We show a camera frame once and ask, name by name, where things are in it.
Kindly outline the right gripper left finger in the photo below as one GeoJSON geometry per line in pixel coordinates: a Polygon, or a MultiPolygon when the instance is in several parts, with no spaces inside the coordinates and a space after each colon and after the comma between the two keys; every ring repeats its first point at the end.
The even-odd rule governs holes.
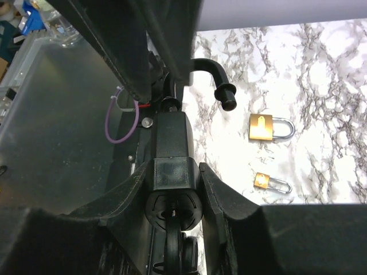
{"type": "Polygon", "coordinates": [[[68,215],[1,207],[1,273],[145,274],[146,170],[141,165],[123,183],[68,215]]]}

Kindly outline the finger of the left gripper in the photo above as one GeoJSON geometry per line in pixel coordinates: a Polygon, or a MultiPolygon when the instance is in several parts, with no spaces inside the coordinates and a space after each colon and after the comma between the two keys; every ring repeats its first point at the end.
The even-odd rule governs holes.
{"type": "Polygon", "coordinates": [[[129,1],[50,0],[137,101],[150,101],[146,31],[129,1]]]}
{"type": "Polygon", "coordinates": [[[175,82],[188,86],[193,38],[202,1],[132,1],[131,6],[175,82]]]}

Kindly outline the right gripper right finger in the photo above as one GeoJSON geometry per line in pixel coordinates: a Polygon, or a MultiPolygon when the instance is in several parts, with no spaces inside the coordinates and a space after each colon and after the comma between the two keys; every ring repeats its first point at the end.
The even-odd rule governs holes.
{"type": "Polygon", "coordinates": [[[259,206],[200,172],[209,274],[366,273],[365,205],[259,206]]]}

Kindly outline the small brass padlock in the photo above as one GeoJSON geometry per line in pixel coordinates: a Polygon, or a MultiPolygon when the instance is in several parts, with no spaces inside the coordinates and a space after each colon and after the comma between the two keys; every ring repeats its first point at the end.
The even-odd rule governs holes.
{"type": "Polygon", "coordinates": [[[253,186],[284,195],[292,192],[292,186],[289,183],[260,172],[256,173],[253,186]]]}

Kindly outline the black padlock with keys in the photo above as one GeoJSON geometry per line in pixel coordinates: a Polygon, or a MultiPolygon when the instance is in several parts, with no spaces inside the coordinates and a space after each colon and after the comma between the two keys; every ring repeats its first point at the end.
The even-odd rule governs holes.
{"type": "Polygon", "coordinates": [[[194,160],[193,131],[179,101],[167,97],[155,115],[151,133],[151,159],[145,187],[145,215],[158,230],[176,217],[182,231],[191,230],[202,218],[201,174],[194,160]]]}

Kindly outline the large brass padlock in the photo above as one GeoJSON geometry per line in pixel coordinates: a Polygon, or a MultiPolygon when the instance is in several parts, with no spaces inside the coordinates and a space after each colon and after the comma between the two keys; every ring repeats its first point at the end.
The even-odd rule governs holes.
{"type": "Polygon", "coordinates": [[[249,116],[249,140],[287,140],[294,136],[295,131],[295,125],[289,119],[254,113],[249,116]],[[290,133],[285,136],[274,135],[274,122],[287,124],[290,129],[290,133]]]}

